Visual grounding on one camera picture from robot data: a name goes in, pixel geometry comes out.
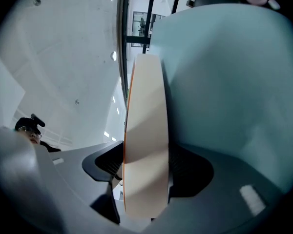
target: window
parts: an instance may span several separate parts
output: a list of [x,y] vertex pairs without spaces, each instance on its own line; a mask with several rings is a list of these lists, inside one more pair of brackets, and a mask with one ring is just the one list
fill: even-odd
[[[150,27],[147,33],[148,37],[152,35],[153,23],[164,16],[151,14]],[[146,34],[146,21],[147,21],[147,12],[133,12],[133,22],[132,22],[132,36],[135,37],[144,37]],[[143,47],[143,44],[132,43],[132,47]]]

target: white ceiling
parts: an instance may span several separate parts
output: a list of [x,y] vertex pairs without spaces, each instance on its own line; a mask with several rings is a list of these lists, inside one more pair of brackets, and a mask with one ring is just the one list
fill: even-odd
[[74,148],[103,141],[119,80],[116,9],[117,0],[19,0],[0,31],[0,58],[25,90],[18,113]]

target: orange edge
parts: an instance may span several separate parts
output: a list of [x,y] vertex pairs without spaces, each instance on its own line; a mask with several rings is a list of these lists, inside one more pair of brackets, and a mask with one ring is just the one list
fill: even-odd
[[136,65],[136,61],[133,63],[132,73],[131,73],[130,90],[129,90],[129,95],[128,95],[127,113],[126,113],[125,135],[124,135],[124,150],[123,150],[123,195],[124,195],[124,208],[125,208],[125,211],[126,211],[126,203],[125,203],[125,153],[126,153],[126,134],[127,134],[128,112],[129,112],[129,104],[130,104],[130,96],[131,96],[131,88],[132,88],[133,74],[135,72],[135,65]]

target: person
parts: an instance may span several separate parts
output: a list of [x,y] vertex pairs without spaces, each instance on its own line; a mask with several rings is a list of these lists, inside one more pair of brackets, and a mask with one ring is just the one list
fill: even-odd
[[49,153],[61,151],[58,148],[54,148],[41,140],[41,132],[37,128],[37,123],[31,118],[20,118],[14,129],[21,135],[28,138],[33,144],[45,146]]

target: black metal frame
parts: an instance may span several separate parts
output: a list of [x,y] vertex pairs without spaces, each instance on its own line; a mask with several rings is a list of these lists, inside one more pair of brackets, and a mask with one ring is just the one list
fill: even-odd
[[[127,35],[127,16],[128,16],[128,1],[129,0],[118,0],[117,4],[117,47],[119,58],[119,70],[122,81],[122,90],[124,95],[125,104],[128,99],[128,80],[127,80],[127,58],[126,58],[126,44],[127,43],[139,43],[143,44],[142,53],[145,54],[147,51],[147,45],[150,44],[150,38],[148,34],[144,37],[134,37]],[[174,1],[172,8],[172,14],[176,12],[178,1]],[[152,8],[154,0],[149,0],[147,17],[146,17],[146,29],[150,27]]]

